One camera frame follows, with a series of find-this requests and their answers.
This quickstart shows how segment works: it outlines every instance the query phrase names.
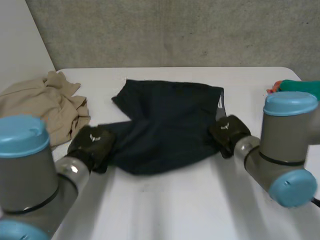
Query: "crumpled cloth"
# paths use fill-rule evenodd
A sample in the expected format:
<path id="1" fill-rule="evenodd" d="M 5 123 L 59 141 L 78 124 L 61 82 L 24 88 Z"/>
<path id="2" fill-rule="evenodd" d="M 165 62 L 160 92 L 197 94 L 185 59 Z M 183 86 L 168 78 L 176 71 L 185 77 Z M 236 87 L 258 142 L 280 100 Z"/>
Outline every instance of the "crumpled cloth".
<path id="1" fill-rule="evenodd" d="M 131 121 L 102 125 L 116 140 L 98 173 L 161 174 L 219 152 L 209 127 L 226 116 L 222 87 L 128 79 L 112 101 Z"/>
<path id="2" fill-rule="evenodd" d="M 48 72 L 45 79 L 13 84 L 0 94 L 0 118 L 26 114 L 46 123 L 51 147 L 76 136 L 90 121 L 87 99 L 73 96 L 80 83 L 70 83 L 62 72 Z"/>

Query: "gray wall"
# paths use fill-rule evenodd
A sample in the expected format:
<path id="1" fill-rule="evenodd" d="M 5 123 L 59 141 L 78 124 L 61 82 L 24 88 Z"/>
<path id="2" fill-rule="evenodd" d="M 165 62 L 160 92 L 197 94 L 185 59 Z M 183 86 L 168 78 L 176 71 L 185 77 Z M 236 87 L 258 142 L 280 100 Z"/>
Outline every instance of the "gray wall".
<path id="1" fill-rule="evenodd" d="M 320 80 L 319 0 L 26 0 L 57 70 L 282 66 Z"/>

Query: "white table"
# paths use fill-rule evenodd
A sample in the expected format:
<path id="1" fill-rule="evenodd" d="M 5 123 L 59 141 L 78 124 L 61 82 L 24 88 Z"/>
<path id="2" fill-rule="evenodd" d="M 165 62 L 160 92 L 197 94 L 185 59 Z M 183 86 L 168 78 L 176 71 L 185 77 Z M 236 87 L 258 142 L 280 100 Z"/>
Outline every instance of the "white table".
<path id="1" fill-rule="evenodd" d="M 224 87 L 227 114 L 260 136 L 266 89 L 300 80 L 283 67 L 88 68 L 61 70 L 81 83 L 91 125 L 127 121 L 112 103 L 125 79 L 196 82 Z M 66 154 L 68 144 L 54 151 Z M 310 148 L 306 168 L 320 180 L 320 148 Z M 287 209 L 220 154 L 180 170 L 137 177 L 110 167 L 92 174 L 82 196 L 56 233 L 57 240 L 318 240 L 320 209 Z"/>

